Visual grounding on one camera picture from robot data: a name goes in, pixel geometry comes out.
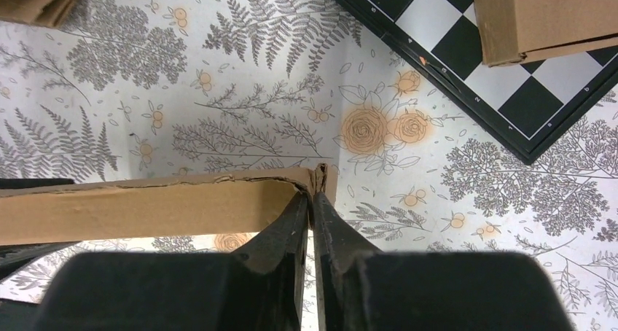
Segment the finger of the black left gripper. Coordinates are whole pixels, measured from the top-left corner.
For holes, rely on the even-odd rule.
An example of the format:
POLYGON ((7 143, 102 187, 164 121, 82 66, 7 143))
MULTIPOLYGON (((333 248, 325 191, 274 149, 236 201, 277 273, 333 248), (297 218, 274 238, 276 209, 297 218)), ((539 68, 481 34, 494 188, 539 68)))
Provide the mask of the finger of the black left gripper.
MULTIPOLYGON (((49 187, 57 185, 74 184, 73 179, 49 178, 49 179, 4 179, 1 178, 2 190, 28 189, 35 187, 49 187)), ((46 243, 46 244, 23 244, 1 246, 1 280, 30 264, 34 260, 47 254, 65 249, 76 244, 73 242, 46 243)))

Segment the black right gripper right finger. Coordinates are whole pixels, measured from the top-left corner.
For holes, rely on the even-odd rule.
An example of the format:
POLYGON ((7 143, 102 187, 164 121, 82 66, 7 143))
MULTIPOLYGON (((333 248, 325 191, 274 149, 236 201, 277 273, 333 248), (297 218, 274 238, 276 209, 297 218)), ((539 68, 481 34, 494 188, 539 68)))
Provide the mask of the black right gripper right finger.
POLYGON ((385 252, 313 197, 321 330, 571 330, 540 265, 517 252, 385 252))

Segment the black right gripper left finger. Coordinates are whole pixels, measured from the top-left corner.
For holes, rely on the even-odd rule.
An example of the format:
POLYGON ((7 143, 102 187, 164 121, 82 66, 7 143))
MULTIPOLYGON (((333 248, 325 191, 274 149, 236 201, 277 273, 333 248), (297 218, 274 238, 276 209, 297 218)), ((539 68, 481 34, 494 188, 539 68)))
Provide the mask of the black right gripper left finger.
POLYGON ((230 253, 88 252, 52 280, 32 330, 298 330, 306 195, 230 253))

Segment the brown cardboard box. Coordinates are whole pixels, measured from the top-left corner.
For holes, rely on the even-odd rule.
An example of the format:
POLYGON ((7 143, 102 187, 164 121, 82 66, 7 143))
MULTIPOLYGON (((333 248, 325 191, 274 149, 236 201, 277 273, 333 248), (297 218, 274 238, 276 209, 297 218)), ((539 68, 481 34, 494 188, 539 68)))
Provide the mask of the brown cardboard box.
POLYGON ((322 163, 2 190, 1 243, 258 232, 299 192, 334 200, 337 180, 322 163))

